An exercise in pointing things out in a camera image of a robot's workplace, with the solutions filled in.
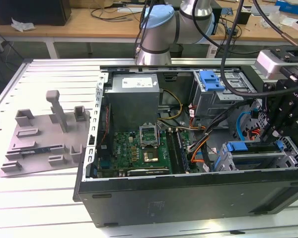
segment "aluminum table surface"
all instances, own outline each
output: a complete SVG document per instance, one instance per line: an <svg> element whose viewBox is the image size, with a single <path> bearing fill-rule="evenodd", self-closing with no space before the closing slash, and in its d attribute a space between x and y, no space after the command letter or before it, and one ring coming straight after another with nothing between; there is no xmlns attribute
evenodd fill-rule
<svg viewBox="0 0 298 238"><path fill-rule="evenodd" d="M220 65L221 59L174 59L174 64ZM253 59L229 59L227 65L252 65ZM0 96L0 166L18 109L50 113L47 90L58 89L65 111L92 108L100 65L134 65L132 59L40 59L24 63ZM0 178L1 237L226 237L298 238L298 201L276 215L149 224L115 228L94 226L83 203L72 195L77 168Z"/></svg>

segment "warning sticker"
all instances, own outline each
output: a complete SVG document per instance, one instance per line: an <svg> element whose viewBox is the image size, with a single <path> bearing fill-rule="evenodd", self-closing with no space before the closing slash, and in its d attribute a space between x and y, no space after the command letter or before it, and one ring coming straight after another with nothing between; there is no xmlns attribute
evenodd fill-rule
<svg viewBox="0 0 298 238"><path fill-rule="evenodd" d="M123 78L123 88L152 88L152 78Z"/></svg>

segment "white label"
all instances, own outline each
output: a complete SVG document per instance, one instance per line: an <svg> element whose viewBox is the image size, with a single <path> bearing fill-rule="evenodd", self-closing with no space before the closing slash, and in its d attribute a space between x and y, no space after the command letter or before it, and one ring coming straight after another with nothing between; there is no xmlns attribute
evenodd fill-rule
<svg viewBox="0 0 298 238"><path fill-rule="evenodd" d="M152 78L123 78L123 88L152 88Z"/></svg>
<svg viewBox="0 0 298 238"><path fill-rule="evenodd" d="M194 117L194 110L193 109L190 109L189 112L190 112L190 117L193 118Z"/></svg>
<svg viewBox="0 0 298 238"><path fill-rule="evenodd" d="M209 171L210 171L209 166L207 166L206 164L203 164L203 169L204 169L206 172L209 172Z"/></svg>
<svg viewBox="0 0 298 238"><path fill-rule="evenodd" d="M34 150L20 152L21 155L25 155L25 154L34 154L34 153L35 153Z"/></svg>
<svg viewBox="0 0 298 238"><path fill-rule="evenodd" d="M216 147L211 148L211 150L214 152L214 154L217 154L217 149L216 149Z"/></svg>

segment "expansion slot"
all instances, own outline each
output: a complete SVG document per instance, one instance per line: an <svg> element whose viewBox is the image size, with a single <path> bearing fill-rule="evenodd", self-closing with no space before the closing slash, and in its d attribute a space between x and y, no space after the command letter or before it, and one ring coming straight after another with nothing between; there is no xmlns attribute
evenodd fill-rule
<svg viewBox="0 0 298 238"><path fill-rule="evenodd" d="M183 174L184 168L176 132L166 130L165 135L167 139L172 173Z"/></svg>
<svg viewBox="0 0 298 238"><path fill-rule="evenodd" d="M182 159L182 164L183 164L183 167L184 167L184 170L187 172L190 170L189 168L189 163L188 163L188 159L187 159L187 156L184 152L184 147L183 147L183 144L182 144L182 138L181 138L181 135L180 133L177 131L176 132L176 135L177 135L177 139L178 139L178 144L179 144L179 150L180 150L180 156L181 156L181 159Z"/></svg>

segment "yellow wire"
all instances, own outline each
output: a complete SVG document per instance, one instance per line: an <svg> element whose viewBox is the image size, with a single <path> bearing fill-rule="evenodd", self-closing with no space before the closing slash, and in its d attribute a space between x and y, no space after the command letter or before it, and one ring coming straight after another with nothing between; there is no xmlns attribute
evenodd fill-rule
<svg viewBox="0 0 298 238"><path fill-rule="evenodd" d="M169 90L163 89L163 91L168 92L169 94L171 94L171 95L178 101L178 103L179 103L179 105L180 105L180 110L179 110L179 112L178 112L177 115L174 115L174 116L171 116L171 117L167 117L167 118L158 118L158 120L170 120L170 119L177 118L177 117L180 116L181 113L182 113L182 103L181 103L180 100L177 98L177 96L175 96L175 95L174 95L173 93L171 93Z"/></svg>

